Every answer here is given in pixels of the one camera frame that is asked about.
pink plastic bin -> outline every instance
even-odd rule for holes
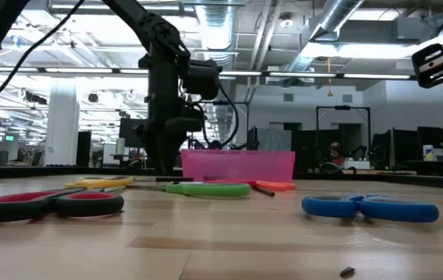
[[[183,150],[183,176],[195,180],[292,182],[295,153],[280,151]]]

white column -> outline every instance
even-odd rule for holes
[[[53,79],[44,164],[74,165],[80,105],[76,79]]]
[[[19,148],[19,135],[14,134],[6,134],[5,135],[5,147],[7,149],[7,160],[14,160],[18,158],[18,148]]]

yellow object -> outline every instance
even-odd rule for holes
[[[87,178],[68,183],[65,187],[86,187],[87,190],[95,188],[121,187],[134,183],[133,177],[113,177],[113,178]]]

ceiling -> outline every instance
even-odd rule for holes
[[[324,2],[316,1],[282,1],[281,13],[290,12],[293,21],[288,28],[277,24],[271,37],[269,48],[261,63],[262,69],[267,67],[285,67],[301,51],[300,36],[307,19],[322,12]],[[157,4],[160,1],[144,2],[144,5]],[[190,6],[194,1],[184,2]],[[250,68],[256,34],[261,24],[261,14],[265,0],[244,1],[245,5],[235,3],[235,43],[227,50],[234,57],[233,69],[247,70]],[[53,1],[52,5],[74,5],[76,1]],[[2,43],[0,50],[0,66],[13,66],[23,55],[24,51],[35,41],[39,40],[48,30],[54,27],[64,15],[51,15],[47,10],[29,6],[19,16],[12,29]],[[393,21],[404,16],[411,10],[409,17],[433,16],[443,12],[443,0],[401,1],[392,3],[390,0],[365,1],[350,20],[379,20]],[[193,58],[205,59],[210,51],[203,47],[202,26],[193,17],[167,16],[181,32],[185,45],[191,50]],[[25,61],[26,67],[56,67],[56,68],[137,68],[138,59],[144,56],[145,49],[131,29],[117,16],[109,12],[96,12],[94,15],[74,15],[42,46],[38,47]],[[330,59],[314,59],[311,68],[315,72],[344,72],[344,73],[389,73],[399,74],[412,72],[413,69],[400,67],[410,62],[409,58],[397,59],[363,59],[331,57]],[[0,85],[5,75],[0,74]],[[17,131],[21,140],[38,143],[44,140],[47,124],[47,107],[36,105],[39,110],[27,110],[33,104],[23,98],[26,92],[51,101],[50,76],[17,75],[0,95],[0,133]],[[347,81],[345,86],[355,86],[362,81]],[[326,79],[316,80],[315,86],[327,84]],[[131,117],[147,117],[147,106],[143,100],[147,95],[146,78],[103,77],[101,75],[77,78],[81,88],[80,129],[92,130],[95,142],[113,142],[118,136],[120,115],[116,111],[104,111],[110,108],[121,108]],[[90,93],[99,95],[98,103],[88,100]],[[232,126],[232,111],[228,108],[215,109],[211,105],[204,106],[208,117],[208,137],[225,138]],[[226,112],[226,120],[220,120],[220,110]],[[195,138],[202,139],[201,133]]]

orange object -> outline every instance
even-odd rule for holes
[[[294,183],[256,181],[256,186],[269,191],[293,191],[296,189]]]

